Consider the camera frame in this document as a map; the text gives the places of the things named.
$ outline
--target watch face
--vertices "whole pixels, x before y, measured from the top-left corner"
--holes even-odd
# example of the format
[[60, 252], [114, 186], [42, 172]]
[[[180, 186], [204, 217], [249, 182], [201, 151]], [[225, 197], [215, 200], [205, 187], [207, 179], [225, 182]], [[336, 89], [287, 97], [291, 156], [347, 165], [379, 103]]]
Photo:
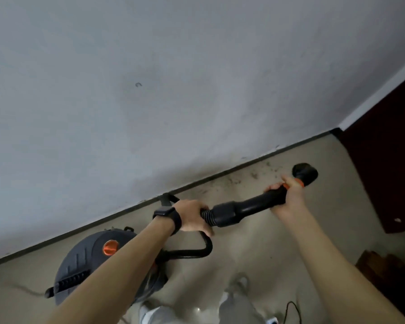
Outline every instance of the watch face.
[[172, 207], [172, 206], [162, 206], [162, 207], [157, 208], [155, 210], [155, 214], [157, 214], [157, 215], [167, 215], [172, 211], [174, 211], [174, 207]]

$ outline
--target leg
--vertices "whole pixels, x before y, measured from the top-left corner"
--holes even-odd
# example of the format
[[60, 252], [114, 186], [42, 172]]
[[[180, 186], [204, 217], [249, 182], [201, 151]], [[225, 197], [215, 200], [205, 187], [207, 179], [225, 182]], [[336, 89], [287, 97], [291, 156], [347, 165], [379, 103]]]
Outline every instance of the leg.
[[172, 308], [160, 306], [151, 309], [146, 302], [141, 305], [139, 316], [139, 324], [186, 324], [177, 318]]
[[247, 296], [248, 279], [240, 277], [224, 292], [219, 306], [219, 324], [266, 324]]

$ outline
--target smartwatch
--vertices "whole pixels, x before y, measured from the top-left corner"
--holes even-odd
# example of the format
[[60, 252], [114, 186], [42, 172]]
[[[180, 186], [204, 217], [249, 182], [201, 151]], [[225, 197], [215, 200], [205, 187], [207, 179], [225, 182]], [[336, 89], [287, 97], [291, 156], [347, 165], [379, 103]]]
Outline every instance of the smartwatch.
[[177, 210], [172, 206], [162, 206], [156, 209], [155, 213], [153, 214], [153, 218], [155, 218], [156, 216], [168, 217], [174, 221], [175, 229], [173, 234], [171, 235], [176, 234], [181, 227], [180, 215], [178, 214]]

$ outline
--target tiled floor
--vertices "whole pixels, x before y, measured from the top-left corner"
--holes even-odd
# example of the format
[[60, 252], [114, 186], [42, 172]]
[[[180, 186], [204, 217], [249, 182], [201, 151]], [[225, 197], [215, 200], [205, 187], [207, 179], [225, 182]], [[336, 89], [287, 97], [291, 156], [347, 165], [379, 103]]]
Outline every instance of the tiled floor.
[[[289, 172], [299, 162], [318, 169], [319, 178], [306, 190], [308, 206], [349, 261], [355, 262], [365, 249], [391, 252], [405, 261], [405, 233], [384, 234], [346, 150], [333, 136], [286, 151], [178, 197], [201, 199], [209, 206], [244, 200], [261, 193], [279, 179], [281, 172]], [[153, 204], [139, 209], [0, 265], [0, 323], [43, 323], [54, 301], [27, 295], [12, 285], [43, 292], [52, 284], [63, 257], [79, 240], [111, 226], [129, 225], [140, 232], [157, 207]], [[246, 272], [250, 298], [264, 315], [283, 314], [287, 301], [294, 300], [300, 305], [304, 323], [329, 322], [294, 242], [269, 211], [235, 226], [215, 228], [215, 232], [210, 256], [168, 263], [170, 280], [155, 298], [173, 306], [185, 319], [217, 323], [217, 305], [224, 287], [235, 273]], [[169, 239], [166, 249], [199, 248], [202, 244], [199, 234], [179, 232]], [[137, 323], [136, 305], [126, 317]], [[294, 311], [288, 318], [290, 323], [297, 322]]]

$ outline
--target power cord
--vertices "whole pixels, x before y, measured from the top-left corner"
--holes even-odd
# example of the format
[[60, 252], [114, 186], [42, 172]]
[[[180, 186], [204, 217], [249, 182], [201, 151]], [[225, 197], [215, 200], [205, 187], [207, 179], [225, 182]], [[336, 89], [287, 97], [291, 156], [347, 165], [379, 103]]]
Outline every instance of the power cord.
[[286, 304], [284, 324], [286, 323], [286, 316], [288, 315], [288, 307], [289, 307], [290, 304], [294, 305], [295, 309], [297, 310], [299, 324], [302, 324], [302, 318], [301, 318], [302, 314], [300, 313], [300, 310], [298, 310], [298, 307], [297, 307], [297, 305], [295, 304], [294, 301], [288, 301], [288, 303]]

